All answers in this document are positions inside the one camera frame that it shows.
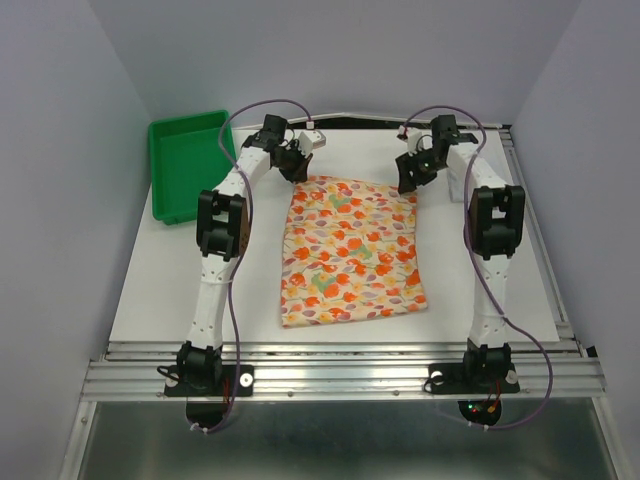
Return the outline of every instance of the orange floral fabric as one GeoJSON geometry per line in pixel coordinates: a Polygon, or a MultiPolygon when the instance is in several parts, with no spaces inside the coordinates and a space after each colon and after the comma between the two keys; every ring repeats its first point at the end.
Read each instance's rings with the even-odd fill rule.
{"type": "Polygon", "coordinates": [[[416,196],[334,177],[296,185],[287,217],[282,323],[353,322],[426,308],[416,196]]]}

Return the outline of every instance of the aluminum frame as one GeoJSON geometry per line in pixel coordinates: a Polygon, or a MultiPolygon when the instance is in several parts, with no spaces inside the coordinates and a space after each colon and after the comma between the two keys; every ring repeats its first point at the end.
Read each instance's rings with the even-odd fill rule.
{"type": "MultiPolygon", "coordinates": [[[[522,170],[510,132],[499,130],[512,176],[526,190],[522,170]]],[[[635,478],[618,436],[617,426],[606,398],[606,382],[597,358],[586,358],[575,340],[562,302],[553,269],[540,234],[535,212],[527,202],[525,218],[533,232],[534,249],[541,254],[560,322],[556,323],[560,340],[543,343],[554,365],[554,398],[591,398],[619,479],[635,478]]],[[[505,398],[541,398],[547,387],[544,359],[527,343],[514,343],[513,361],[522,391],[505,398]]],[[[89,365],[81,393],[78,413],[65,455],[61,479],[77,478],[80,473],[97,402],[101,401],[184,401],[163,395],[164,379],[155,371],[158,364],[174,360],[177,343],[111,342],[105,355],[89,365]]],[[[243,344],[241,360],[255,366],[253,397],[239,401],[409,401],[467,396],[435,396],[423,392],[430,375],[429,365],[459,361],[466,344],[243,344]]],[[[225,345],[223,361],[235,360],[233,344],[225,345]]],[[[210,401],[210,398],[190,398],[210,401]]]]}

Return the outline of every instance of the cable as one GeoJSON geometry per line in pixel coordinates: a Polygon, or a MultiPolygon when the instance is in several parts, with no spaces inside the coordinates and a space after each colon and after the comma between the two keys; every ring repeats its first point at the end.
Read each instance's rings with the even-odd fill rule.
{"type": "MultiPolygon", "coordinates": [[[[264,100],[262,102],[255,102],[250,105],[247,105],[246,107],[241,108],[240,110],[235,112],[233,115],[231,115],[222,124],[222,127],[220,127],[220,131],[218,133],[218,147],[220,148],[224,156],[227,157],[229,162],[231,162],[231,165],[233,165],[236,171],[240,174],[240,176],[242,177],[242,180],[244,181],[247,187],[247,199],[249,203],[249,231],[251,231],[251,225],[253,224],[253,194],[251,192],[251,184],[249,183],[249,177],[247,177],[247,174],[238,166],[236,159],[233,158],[233,156],[226,149],[226,147],[224,146],[224,143],[222,142],[222,138],[223,138],[224,132],[231,124],[231,121],[234,118],[236,118],[238,115],[254,107],[267,105],[271,103],[290,103],[292,105],[296,105],[297,107],[300,107],[304,111],[304,113],[307,115],[307,119],[311,121],[311,114],[309,113],[309,110],[307,110],[302,104],[296,102],[295,100],[288,100],[285,98],[276,98],[273,100],[264,100]]],[[[233,270],[231,271],[231,276],[229,277],[229,289],[227,291],[227,299],[229,301],[229,314],[231,315],[231,323],[233,324],[233,333],[235,335],[235,344],[236,344],[236,371],[235,371],[235,379],[233,382],[233,389],[231,390],[231,398],[229,399],[227,410],[224,413],[222,420],[220,420],[220,422],[217,425],[214,425],[212,428],[206,429],[206,431],[204,429],[201,429],[199,427],[195,427],[194,425],[192,425],[193,429],[198,428],[199,430],[202,430],[204,433],[207,433],[207,434],[220,431],[227,424],[227,422],[229,421],[229,417],[231,416],[231,410],[233,409],[233,405],[236,400],[236,395],[238,394],[238,387],[240,385],[240,333],[238,331],[238,321],[236,319],[235,309],[233,308],[233,279],[235,278],[236,273],[238,272],[238,268],[240,267],[240,264],[242,263],[243,259],[244,259],[244,254],[238,257],[238,261],[236,265],[233,267],[233,270]]]]}
{"type": "Polygon", "coordinates": [[[516,332],[524,335],[529,340],[531,340],[531,342],[533,342],[533,344],[538,348],[538,350],[540,350],[540,353],[542,353],[542,356],[544,357],[545,361],[547,362],[547,369],[549,370],[549,384],[547,385],[547,391],[545,392],[544,398],[540,402],[540,405],[538,405],[538,407],[532,413],[527,415],[525,418],[523,418],[522,420],[518,420],[516,422],[513,422],[513,423],[506,424],[506,425],[494,425],[492,427],[488,427],[486,425],[482,426],[482,425],[475,424],[475,423],[473,424],[473,425],[476,425],[478,427],[485,428],[485,429],[488,429],[488,430],[510,430],[512,428],[516,428],[516,427],[519,427],[519,426],[522,426],[522,425],[525,425],[525,424],[529,423],[531,420],[533,420],[535,417],[537,417],[540,414],[540,412],[542,412],[542,410],[544,410],[544,408],[546,407],[547,403],[549,402],[549,398],[551,397],[551,391],[553,390],[553,366],[551,365],[551,359],[549,358],[549,354],[544,349],[542,344],[533,335],[531,335],[529,332],[527,332],[526,330],[524,330],[524,329],[516,326],[515,324],[513,324],[511,322],[511,320],[509,320],[509,318],[506,316],[504,309],[500,305],[500,302],[498,302],[498,300],[496,299],[495,295],[491,291],[491,287],[489,287],[489,284],[484,279],[484,276],[482,275],[482,272],[480,271],[480,265],[478,265],[478,260],[476,259],[476,256],[473,253],[473,250],[471,249],[471,227],[469,225],[469,184],[471,182],[471,171],[473,170],[473,164],[475,163],[476,159],[478,158],[478,155],[480,155],[480,152],[482,151],[484,146],[487,144],[487,131],[485,130],[484,126],[482,125],[480,120],[478,120],[471,113],[469,113],[469,112],[467,112],[467,111],[465,111],[465,110],[463,110],[461,108],[453,107],[453,106],[450,106],[450,105],[434,105],[434,106],[431,106],[431,107],[426,107],[426,108],[423,108],[421,110],[418,110],[413,115],[411,115],[409,118],[407,118],[407,120],[402,124],[402,126],[406,129],[407,125],[409,124],[409,122],[411,120],[413,120],[415,117],[417,117],[418,115],[420,115],[420,114],[422,114],[424,112],[427,112],[429,110],[436,110],[436,109],[447,109],[447,110],[453,110],[455,112],[462,113],[463,115],[466,115],[471,120],[473,120],[476,123],[476,125],[478,126],[478,128],[480,129],[480,133],[482,134],[482,141],[480,142],[480,145],[478,145],[478,148],[476,148],[476,150],[473,152],[473,155],[471,156],[471,160],[469,160],[469,165],[467,166],[467,171],[466,171],[465,176],[464,176],[464,200],[463,200],[463,206],[464,206],[464,244],[467,247],[467,251],[469,253],[469,258],[471,259],[471,264],[473,265],[473,269],[476,272],[476,276],[478,277],[478,280],[480,280],[480,283],[482,284],[482,288],[487,293],[487,296],[489,297],[489,300],[493,304],[493,307],[498,312],[498,315],[500,315],[502,317],[502,320],[504,320],[504,323],[506,323],[512,330],[515,330],[516,332]]]}

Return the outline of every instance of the black mounting plate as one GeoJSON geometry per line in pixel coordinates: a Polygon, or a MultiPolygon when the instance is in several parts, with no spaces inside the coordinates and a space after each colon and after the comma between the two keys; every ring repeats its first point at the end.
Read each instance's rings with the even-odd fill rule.
{"type": "MultiPolygon", "coordinates": [[[[178,376],[178,367],[176,365],[172,365],[169,367],[169,373],[171,375],[178,376]]],[[[254,368],[253,365],[240,365],[240,376],[245,373],[248,373],[253,377],[254,368]]],[[[222,373],[220,375],[220,381],[217,385],[212,388],[202,388],[197,389],[192,387],[191,385],[185,382],[178,382],[173,386],[169,386],[172,383],[171,380],[165,382],[164,386],[164,395],[166,397],[222,397],[224,395],[224,380],[229,380],[229,385],[233,388],[233,382],[236,377],[236,366],[232,365],[222,365],[222,373]]],[[[253,382],[248,387],[243,387],[241,384],[238,384],[238,392],[236,397],[251,397],[253,396],[253,382]]]]}
{"type": "MultiPolygon", "coordinates": [[[[509,370],[516,371],[512,364],[509,370]]],[[[518,393],[520,384],[509,383],[504,378],[499,380],[501,393],[518,393]]],[[[495,381],[470,382],[465,375],[464,365],[458,363],[433,363],[429,365],[429,380],[424,384],[424,391],[433,395],[487,395],[495,386],[495,381]],[[435,372],[442,375],[434,377],[435,372]]]]}

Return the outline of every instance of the orange flower pattern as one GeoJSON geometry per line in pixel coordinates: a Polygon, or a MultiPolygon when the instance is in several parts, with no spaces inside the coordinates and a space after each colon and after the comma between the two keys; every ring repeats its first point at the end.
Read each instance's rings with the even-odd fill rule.
{"type": "Polygon", "coordinates": [[[296,185],[285,227],[282,323],[303,327],[422,310],[415,195],[311,176],[296,185]]]}

